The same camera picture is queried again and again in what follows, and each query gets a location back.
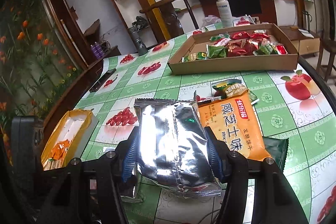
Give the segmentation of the silver foil snack pack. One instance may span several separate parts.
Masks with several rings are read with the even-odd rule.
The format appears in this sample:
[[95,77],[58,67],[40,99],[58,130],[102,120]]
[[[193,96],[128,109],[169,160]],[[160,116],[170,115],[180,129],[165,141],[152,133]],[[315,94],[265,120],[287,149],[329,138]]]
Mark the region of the silver foil snack pack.
[[134,109],[139,121],[136,165],[142,176],[178,197],[221,193],[196,101],[138,98]]

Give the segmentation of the orange biscuit pack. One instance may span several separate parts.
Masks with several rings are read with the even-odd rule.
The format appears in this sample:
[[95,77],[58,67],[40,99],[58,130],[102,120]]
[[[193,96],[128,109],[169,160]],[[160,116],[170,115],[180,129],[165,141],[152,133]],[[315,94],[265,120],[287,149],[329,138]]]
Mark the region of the orange biscuit pack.
[[210,127],[217,140],[247,159],[270,157],[247,92],[199,106],[203,127]]

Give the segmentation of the dark green snack pack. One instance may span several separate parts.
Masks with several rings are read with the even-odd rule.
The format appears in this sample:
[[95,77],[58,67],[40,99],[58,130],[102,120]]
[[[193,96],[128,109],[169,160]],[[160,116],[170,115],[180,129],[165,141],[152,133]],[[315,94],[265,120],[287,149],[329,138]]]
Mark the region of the dark green snack pack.
[[280,170],[283,172],[288,154],[289,139],[275,139],[265,136],[262,139],[267,152],[271,155]]

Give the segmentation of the small green yellow snack pack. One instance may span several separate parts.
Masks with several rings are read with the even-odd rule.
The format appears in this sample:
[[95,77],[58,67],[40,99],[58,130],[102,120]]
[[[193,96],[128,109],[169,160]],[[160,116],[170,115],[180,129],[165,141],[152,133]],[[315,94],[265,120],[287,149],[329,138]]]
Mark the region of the small green yellow snack pack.
[[231,97],[238,97],[243,94],[248,94],[251,105],[259,102],[258,97],[251,92],[240,79],[227,79],[218,81],[212,84],[212,88],[215,91],[214,97],[220,97],[221,99],[227,99]]

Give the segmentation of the yellow rimmed white tray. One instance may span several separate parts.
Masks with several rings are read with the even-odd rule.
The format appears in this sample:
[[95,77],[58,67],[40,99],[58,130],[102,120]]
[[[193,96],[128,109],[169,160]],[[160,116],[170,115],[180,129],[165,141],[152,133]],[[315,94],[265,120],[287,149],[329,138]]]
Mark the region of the yellow rimmed white tray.
[[91,110],[75,109],[64,114],[54,128],[41,155],[44,170],[66,166],[80,157],[98,124]]

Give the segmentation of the orange snack wrapper in tray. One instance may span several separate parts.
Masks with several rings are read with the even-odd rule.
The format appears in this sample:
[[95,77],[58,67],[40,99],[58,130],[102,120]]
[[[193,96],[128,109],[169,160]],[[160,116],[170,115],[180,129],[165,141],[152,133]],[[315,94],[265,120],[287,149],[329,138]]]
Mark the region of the orange snack wrapper in tray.
[[70,146],[70,141],[68,139],[64,141],[59,141],[52,148],[51,153],[50,153],[50,158],[52,160],[64,160],[69,146]]

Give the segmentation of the green fruit tablecloth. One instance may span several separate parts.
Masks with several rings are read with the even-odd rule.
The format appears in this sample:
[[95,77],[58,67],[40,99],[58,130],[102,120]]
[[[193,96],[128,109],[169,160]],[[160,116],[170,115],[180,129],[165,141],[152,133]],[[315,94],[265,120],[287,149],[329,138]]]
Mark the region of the green fruit tablecloth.
[[175,75],[168,61],[190,36],[169,40],[162,53],[147,53],[114,69],[96,93],[77,107],[92,110],[98,126],[81,160],[94,163],[114,156],[139,127],[138,98],[216,100],[212,84],[240,79],[259,99],[252,105],[262,137],[289,139],[282,172],[270,156],[251,160],[219,141],[225,183],[221,193],[178,197],[142,176],[135,162],[126,182],[130,202],[122,203],[128,223],[335,223],[335,96],[301,57],[294,70],[229,71]]

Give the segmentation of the purple bottles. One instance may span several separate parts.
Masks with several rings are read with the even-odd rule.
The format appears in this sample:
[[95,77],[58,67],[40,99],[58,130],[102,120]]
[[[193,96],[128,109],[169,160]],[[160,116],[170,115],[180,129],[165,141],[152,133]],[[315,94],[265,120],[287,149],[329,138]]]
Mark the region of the purple bottles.
[[96,57],[96,59],[100,59],[100,58],[104,57],[104,51],[102,50],[102,47],[100,46],[99,43],[94,42],[91,45],[91,50],[92,50],[94,56]]

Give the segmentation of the brown cardboard tray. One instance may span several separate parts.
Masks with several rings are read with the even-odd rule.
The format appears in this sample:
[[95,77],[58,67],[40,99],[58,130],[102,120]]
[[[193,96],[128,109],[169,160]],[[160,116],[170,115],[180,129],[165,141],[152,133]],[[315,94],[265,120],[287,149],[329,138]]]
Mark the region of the brown cardboard tray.
[[294,70],[298,51],[275,24],[224,28],[190,36],[168,61],[175,75]]

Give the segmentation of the white plastic bag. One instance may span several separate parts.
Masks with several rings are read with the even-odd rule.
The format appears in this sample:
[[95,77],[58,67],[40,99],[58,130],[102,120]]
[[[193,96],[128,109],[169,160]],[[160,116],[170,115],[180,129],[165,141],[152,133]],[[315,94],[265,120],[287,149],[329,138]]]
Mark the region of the white plastic bag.
[[221,19],[214,15],[206,16],[202,19],[202,27],[206,27],[212,24],[221,23]]

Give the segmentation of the wooden side cabinet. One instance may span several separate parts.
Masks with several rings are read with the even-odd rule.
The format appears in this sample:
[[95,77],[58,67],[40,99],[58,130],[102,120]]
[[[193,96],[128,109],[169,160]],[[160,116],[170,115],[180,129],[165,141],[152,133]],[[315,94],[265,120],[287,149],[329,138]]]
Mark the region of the wooden side cabinet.
[[300,55],[315,55],[319,52],[320,37],[297,26],[280,26]]

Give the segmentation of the grey flashlight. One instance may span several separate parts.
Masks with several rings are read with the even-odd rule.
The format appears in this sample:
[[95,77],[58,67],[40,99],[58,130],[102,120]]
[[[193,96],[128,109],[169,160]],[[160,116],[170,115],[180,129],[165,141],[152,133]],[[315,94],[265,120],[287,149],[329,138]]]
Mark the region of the grey flashlight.
[[133,22],[132,26],[128,28],[130,37],[138,51],[139,56],[143,56],[148,52],[146,45],[142,42],[139,36],[139,32],[148,26],[149,24],[145,18],[142,16],[136,16],[135,22]]

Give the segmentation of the white spray bottle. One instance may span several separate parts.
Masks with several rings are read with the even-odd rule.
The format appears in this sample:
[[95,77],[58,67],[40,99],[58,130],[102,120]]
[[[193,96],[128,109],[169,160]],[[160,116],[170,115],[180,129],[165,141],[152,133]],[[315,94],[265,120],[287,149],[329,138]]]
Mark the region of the white spray bottle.
[[217,8],[224,28],[233,27],[230,4],[227,0],[217,0]]

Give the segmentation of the dark wooden chair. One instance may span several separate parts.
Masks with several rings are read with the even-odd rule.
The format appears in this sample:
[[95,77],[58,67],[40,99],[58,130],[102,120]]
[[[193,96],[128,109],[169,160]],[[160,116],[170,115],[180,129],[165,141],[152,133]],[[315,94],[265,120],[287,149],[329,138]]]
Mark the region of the dark wooden chair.
[[[154,4],[150,5],[146,9],[142,9],[139,12],[141,14],[147,15],[149,12],[153,11],[154,9],[159,9],[165,26],[167,27],[167,31],[171,38],[175,38],[184,34],[183,27],[179,20],[178,14],[181,13],[180,11],[177,12],[176,9],[173,7],[173,2],[177,0],[161,0],[159,2],[155,2]],[[188,11],[190,18],[194,24],[195,29],[199,29],[199,25],[197,23],[196,17],[192,11],[192,8],[188,2],[188,0],[183,0],[186,5],[186,10]]]

